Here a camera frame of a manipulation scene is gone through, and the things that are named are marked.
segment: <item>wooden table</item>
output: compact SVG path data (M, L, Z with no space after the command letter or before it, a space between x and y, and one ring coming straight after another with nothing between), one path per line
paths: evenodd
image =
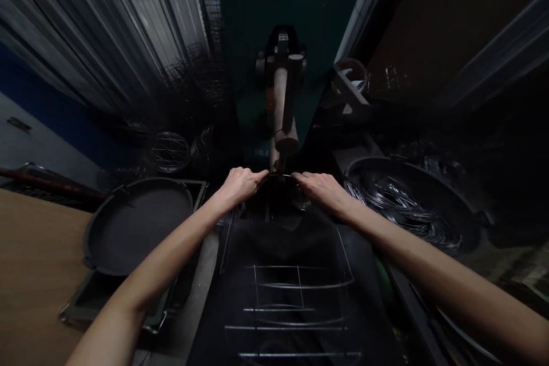
M57 314L86 276L90 217L0 189L0 364L61 365L78 343Z

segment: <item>machine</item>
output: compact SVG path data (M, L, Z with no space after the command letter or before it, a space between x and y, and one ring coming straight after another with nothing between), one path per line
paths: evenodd
M303 145L356 0L221 0L247 164L281 173Z

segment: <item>hand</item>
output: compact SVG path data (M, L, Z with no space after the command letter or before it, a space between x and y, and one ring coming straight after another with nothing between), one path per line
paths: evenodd
M335 215L340 216L353 197L342 188L331 174L304 172L292 173L307 196L324 206Z
M230 210L256 194L261 182L268 174L268 170L253 173L250 169L231 169L227 179L225 179L225 183L223 183L223 186L217 191L216 195L222 199Z

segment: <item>blue wall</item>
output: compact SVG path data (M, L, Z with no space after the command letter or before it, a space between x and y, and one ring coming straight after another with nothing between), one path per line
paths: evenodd
M98 166L110 168L127 160L124 148L81 105L46 83L2 43L0 91Z

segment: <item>black round pan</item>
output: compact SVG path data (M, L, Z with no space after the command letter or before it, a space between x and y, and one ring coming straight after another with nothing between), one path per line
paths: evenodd
M192 196L181 182L147 178L121 186L87 225L84 263L127 276L192 212Z

